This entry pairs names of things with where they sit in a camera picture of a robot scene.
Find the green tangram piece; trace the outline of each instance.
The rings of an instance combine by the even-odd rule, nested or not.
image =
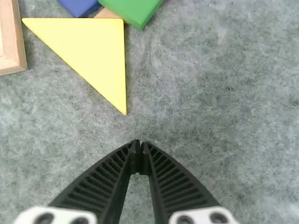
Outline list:
[[[137,29],[143,29],[163,0],[98,0]]]

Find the tan wooden piece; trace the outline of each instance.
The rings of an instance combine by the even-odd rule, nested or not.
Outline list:
[[[0,0],[0,75],[26,69],[18,0]]]
[[[95,18],[113,18],[113,19],[121,19],[117,14],[111,12],[107,8],[103,8],[98,14],[96,14]]]

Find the gray carpet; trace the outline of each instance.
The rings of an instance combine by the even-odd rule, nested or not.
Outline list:
[[[70,17],[54,0],[20,7]],[[126,27],[127,116],[23,27],[29,70],[0,77],[0,222],[140,139],[241,224],[299,223],[298,21],[297,0],[166,0],[143,31]],[[121,223],[154,223],[146,177],[131,179]]]

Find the blue block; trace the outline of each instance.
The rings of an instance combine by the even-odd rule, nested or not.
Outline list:
[[[73,17],[88,17],[101,5],[98,0],[58,0]]]

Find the yellow triangle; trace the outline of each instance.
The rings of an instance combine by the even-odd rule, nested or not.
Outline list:
[[[124,115],[122,19],[23,18],[23,23]]]

